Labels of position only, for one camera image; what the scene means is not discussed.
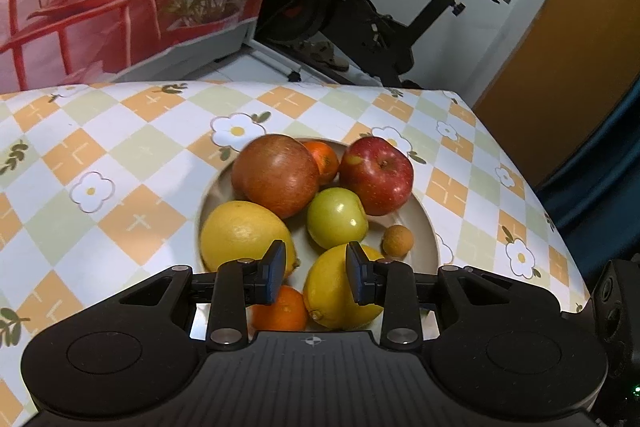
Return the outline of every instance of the ridged black surface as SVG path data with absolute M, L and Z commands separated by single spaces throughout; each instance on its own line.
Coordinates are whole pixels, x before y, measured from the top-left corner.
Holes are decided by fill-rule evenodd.
M 44 412 L 29 427 L 89 421 Z M 468 411 L 445 395 L 419 359 L 381 349 L 367 332 L 263 332 L 245 349 L 215 353 L 176 397 L 102 427 L 482 427 L 518 425 Z M 593 426 L 582 413 L 529 427 Z

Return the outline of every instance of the black exercise bike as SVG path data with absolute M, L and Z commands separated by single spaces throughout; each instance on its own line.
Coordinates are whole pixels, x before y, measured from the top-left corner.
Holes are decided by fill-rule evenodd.
M 465 9 L 457 0 L 431 0 L 406 26 L 391 15 L 378 13 L 370 0 L 264 0 L 256 34 L 278 51 L 324 72 L 287 47 L 321 32 L 362 71 L 377 76 L 383 86 L 402 87 L 399 75 L 414 66 L 415 41 L 451 7 L 456 16 Z

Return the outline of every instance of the green apple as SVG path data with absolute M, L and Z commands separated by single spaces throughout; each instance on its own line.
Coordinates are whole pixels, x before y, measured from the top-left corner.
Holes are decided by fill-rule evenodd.
M 360 198 L 346 188 L 326 188 L 316 194 L 306 213 L 306 229 L 325 250 L 350 241 L 362 241 L 369 221 Z

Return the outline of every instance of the orange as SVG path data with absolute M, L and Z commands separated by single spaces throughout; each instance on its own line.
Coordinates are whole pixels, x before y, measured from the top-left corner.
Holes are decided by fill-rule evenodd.
M 252 326 L 257 331 L 304 331 L 306 328 L 305 301 L 291 286 L 280 286 L 278 297 L 271 306 L 251 306 Z
M 324 142 L 304 142 L 304 146 L 316 160 L 320 171 L 320 184 L 326 185 L 334 181 L 340 162 L 331 146 Z

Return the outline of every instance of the table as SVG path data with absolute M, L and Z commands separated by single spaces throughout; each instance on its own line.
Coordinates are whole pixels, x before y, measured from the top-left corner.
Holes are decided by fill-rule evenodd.
M 265 132 L 389 140 L 414 166 L 441 264 L 545 287 L 565 311 L 589 298 L 541 203 L 455 93 L 209 80 L 6 94 L 0 308 L 6 325 L 14 312 L 29 320 L 0 348 L 0 426 L 35 411 L 19 360 L 37 331 L 168 266 L 197 265 L 204 192 Z

